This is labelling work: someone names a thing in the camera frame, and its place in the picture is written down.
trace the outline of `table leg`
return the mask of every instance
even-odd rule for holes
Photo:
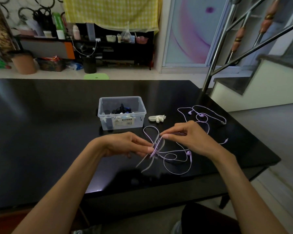
[[[226,207],[227,203],[229,202],[230,200],[230,197],[229,195],[224,195],[222,197],[222,200],[220,201],[220,205],[219,205],[219,208],[220,209],[224,209],[224,207]]]

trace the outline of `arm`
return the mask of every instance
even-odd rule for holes
[[[176,132],[187,135],[170,134]],[[212,160],[227,186],[243,234],[287,233],[246,178],[236,157],[214,141],[196,122],[176,123],[160,135]]]
[[[103,156],[136,152],[144,156],[152,144],[131,132],[111,134],[91,141],[67,172],[36,204],[13,234],[69,233],[80,201]]]

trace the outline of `white bowl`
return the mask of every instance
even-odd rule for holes
[[[107,35],[107,36],[106,36],[106,40],[107,40],[108,42],[112,42],[112,43],[114,43],[114,42],[116,42],[116,36],[115,36],[115,35]]]

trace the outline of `glossy tabletop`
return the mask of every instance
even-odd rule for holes
[[[234,153],[242,168],[268,167],[280,158],[248,132],[201,90],[187,80],[58,80],[0,79],[0,209],[39,201],[65,173],[89,141],[109,133],[103,131],[97,117],[100,97],[141,96],[147,114],[144,126],[163,131],[185,119],[177,109],[202,105],[227,119],[223,126],[210,118],[210,135]],[[184,109],[187,120],[195,120]],[[212,115],[207,109],[197,109]],[[148,117],[166,115],[164,123],[149,122]],[[129,131],[144,137],[143,128]],[[154,139],[156,131],[146,129]],[[163,151],[180,149],[167,142]],[[102,196],[169,183],[182,182],[197,176],[217,173],[207,158],[193,154],[190,171],[182,176],[170,174],[162,159],[149,165],[137,155],[103,158],[86,191],[85,197]],[[190,166],[167,163],[174,173],[183,173]]]

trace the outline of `fingernail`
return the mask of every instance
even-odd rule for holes
[[[152,148],[152,147],[148,147],[148,148],[147,148],[147,151],[148,151],[148,153],[152,153],[152,152],[154,151],[154,148]]]

